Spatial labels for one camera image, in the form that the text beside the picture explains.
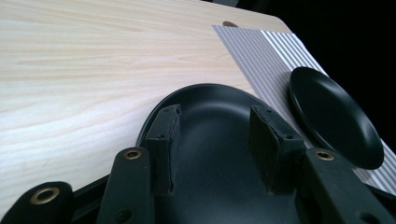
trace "wooden table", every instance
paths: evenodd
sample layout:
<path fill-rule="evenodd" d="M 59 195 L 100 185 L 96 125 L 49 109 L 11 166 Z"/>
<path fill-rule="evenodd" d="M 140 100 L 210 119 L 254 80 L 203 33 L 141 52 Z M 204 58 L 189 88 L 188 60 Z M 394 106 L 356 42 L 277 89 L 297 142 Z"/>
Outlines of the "wooden table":
<path fill-rule="evenodd" d="M 199 0 L 0 2 L 0 217 L 28 189 L 79 189 L 134 147 L 169 93 L 251 94 L 212 25 L 291 33 L 278 18 Z"/>

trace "round hole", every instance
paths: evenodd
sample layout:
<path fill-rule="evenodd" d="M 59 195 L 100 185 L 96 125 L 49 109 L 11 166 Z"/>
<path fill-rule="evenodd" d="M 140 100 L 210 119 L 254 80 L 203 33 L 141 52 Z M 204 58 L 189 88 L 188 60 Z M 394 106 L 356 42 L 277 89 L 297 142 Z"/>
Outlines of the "round hole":
<path fill-rule="evenodd" d="M 126 160 L 134 160 L 139 158 L 141 155 L 142 155 L 141 151 L 132 149 L 124 153 L 124 158 Z"/>
<path fill-rule="evenodd" d="M 231 21 L 224 21 L 223 26 L 238 27 L 235 23 Z"/>
<path fill-rule="evenodd" d="M 321 160 L 324 161 L 332 161 L 334 160 L 334 156 L 328 152 L 324 152 L 324 151 L 317 151 L 316 152 L 317 157 Z"/>
<path fill-rule="evenodd" d="M 361 213 L 359 218 L 364 221 L 365 223 L 369 224 L 379 224 L 380 221 L 375 216 L 371 215 L 370 213 Z"/>
<path fill-rule="evenodd" d="M 32 204 L 43 204 L 49 203 L 59 195 L 58 188 L 44 188 L 35 192 L 35 194 L 30 198 L 30 203 Z"/>
<path fill-rule="evenodd" d="M 127 223 L 132 217 L 132 212 L 130 210 L 119 211 L 114 217 L 114 221 L 118 224 Z"/>

